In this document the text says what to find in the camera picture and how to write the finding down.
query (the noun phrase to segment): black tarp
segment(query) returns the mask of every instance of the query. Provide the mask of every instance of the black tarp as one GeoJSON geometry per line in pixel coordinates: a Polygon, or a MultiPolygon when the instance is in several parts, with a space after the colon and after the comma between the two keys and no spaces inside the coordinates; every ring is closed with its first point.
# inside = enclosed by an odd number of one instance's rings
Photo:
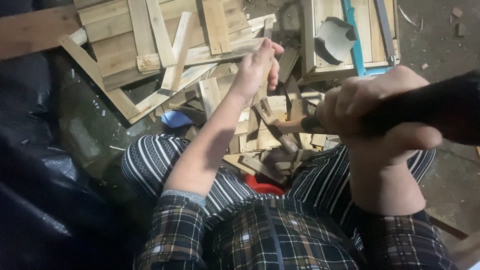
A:
{"type": "MultiPolygon", "coordinates": [[[[31,9],[0,0],[0,17],[31,9]]],[[[59,147],[51,78],[44,53],[0,61],[0,269],[131,268],[139,234],[59,147]]]]}

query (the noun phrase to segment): concrete floor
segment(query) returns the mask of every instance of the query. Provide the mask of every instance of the concrete floor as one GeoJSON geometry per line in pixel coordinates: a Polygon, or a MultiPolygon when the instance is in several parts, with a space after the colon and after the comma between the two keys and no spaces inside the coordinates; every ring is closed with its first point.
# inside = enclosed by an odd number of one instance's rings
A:
{"type": "MultiPolygon", "coordinates": [[[[302,1],[297,0],[252,0],[244,1],[244,12],[250,18],[275,13],[278,23],[274,26],[273,40],[284,46],[300,44],[300,22],[303,20],[302,1]]],[[[423,30],[408,23],[399,12],[401,63],[412,68],[429,81],[438,81],[468,72],[478,67],[480,36],[475,35],[480,20],[480,2],[475,0],[398,0],[398,4],[410,19],[419,22],[423,18],[423,30]],[[451,9],[457,6],[464,11],[461,18],[469,35],[454,38],[449,22],[451,9]],[[421,66],[430,67],[422,71],[421,66]]],[[[135,139],[146,134],[175,132],[179,135],[185,129],[169,130],[159,118],[153,123],[145,117],[133,126],[116,112],[112,104],[101,94],[78,66],[74,66],[72,78],[71,63],[61,52],[57,52],[55,63],[65,72],[60,74],[60,126],[62,143],[69,149],[76,162],[95,178],[103,189],[117,203],[124,205],[129,213],[143,223],[149,219],[148,212],[136,198],[134,192],[124,184],[119,170],[123,151],[109,146],[126,148],[135,139]]],[[[156,81],[137,85],[129,95],[135,102],[140,101],[155,89],[156,81]]],[[[438,149],[437,156],[421,182],[427,199],[427,208],[448,221],[458,224],[467,232],[480,230],[480,158],[474,147],[467,147],[445,141],[438,149]]],[[[442,234],[448,245],[457,240],[442,234]]]]}

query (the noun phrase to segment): black and white striped pants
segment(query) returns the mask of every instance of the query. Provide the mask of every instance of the black and white striped pants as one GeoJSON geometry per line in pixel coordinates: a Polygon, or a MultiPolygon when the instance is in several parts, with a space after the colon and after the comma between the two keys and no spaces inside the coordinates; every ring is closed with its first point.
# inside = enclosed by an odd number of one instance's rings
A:
{"type": "MultiPolygon", "coordinates": [[[[122,171],[136,192],[152,208],[162,194],[163,185],[173,165],[188,144],[186,140],[169,135],[146,135],[125,151],[122,171]]],[[[408,160],[410,172],[417,182],[432,163],[434,155],[435,150],[419,151],[408,160]]],[[[345,234],[353,238],[357,247],[361,248],[360,238],[355,231],[358,208],[352,201],[349,178],[348,149],[340,144],[312,157],[298,175],[295,185],[283,196],[311,203],[328,212],[345,234]]],[[[278,198],[258,194],[232,172],[220,166],[206,198],[204,209],[210,217],[206,226],[214,226],[223,220],[223,215],[233,212],[242,203],[266,197],[278,198]]]]}

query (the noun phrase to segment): wooden crate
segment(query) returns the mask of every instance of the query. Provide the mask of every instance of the wooden crate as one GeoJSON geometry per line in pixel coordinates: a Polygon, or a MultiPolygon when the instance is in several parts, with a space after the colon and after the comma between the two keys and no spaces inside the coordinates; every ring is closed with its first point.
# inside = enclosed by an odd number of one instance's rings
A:
{"type": "MultiPolygon", "coordinates": [[[[387,67],[385,50],[378,23],[374,0],[351,0],[355,8],[355,22],[362,46],[365,68],[387,67]]],[[[400,44],[398,32],[398,13],[396,0],[385,0],[390,30],[396,52],[397,64],[400,63],[400,44]]],[[[338,66],[328,64],[314,50],[313,39],[323,21],[334,16],[343,18],[341,0],[305,0],[305,24],[302,29],[302,78],[306,83],[355,76],[351,56],[338,66]]]]}
{"type": "MultiPolygon", "coordinates": [[[[160,72],[142,73],[137,69],[137,48],[127,0],[75,0],[74,3],[95,54],[106,91],[160,72]]],[[[204,31],[205,27],[202,27],[203,20],[199,19],[195,0],[158,0],[158,3],[172,44],[182,12],[192,12],[195,16],[191,48],[207,46],[208,35],[204,31]]],[[[229,36],[235,41],[235,37],[241,36],[241,31],[250,31],[250,25],[238,6],[238,0],[223,0],[223,5],[229,36]]]]}

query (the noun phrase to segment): hand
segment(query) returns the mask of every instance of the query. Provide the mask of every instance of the hand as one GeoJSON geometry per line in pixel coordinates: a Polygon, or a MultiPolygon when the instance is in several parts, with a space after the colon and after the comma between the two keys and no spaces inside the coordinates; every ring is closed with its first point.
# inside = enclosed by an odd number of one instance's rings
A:
{"type": "Polygon", "coordinates": [[[409,68],[398,66],[377,78],[350,78],[341,88],[327,92],[319,103],[320,122],[349,148],[352,197],[362,209],[407,215],[424,208],[406,161],[416,150],[437,147],[441,133],[422,123],[402,123],[376,138],[364,138],[359,130],[361,117],[383,99],[427,84],[409,68]]]}
{"type": "Polygon", "coordinates": [[[283,51],[280,45],[265,38],[264,41],[254,49],[254,52],[243,57],[239,65],[237,77],[229,93],[238,95],[245,108],[250,107],[251,99],[262,84],[264,66],[266,65],[272,65],[270,73],[268,74],[268,90],[275,90],[278,85],[278,71],[280,70],[280,66],[274,55],[283,53],[283,51]]]}

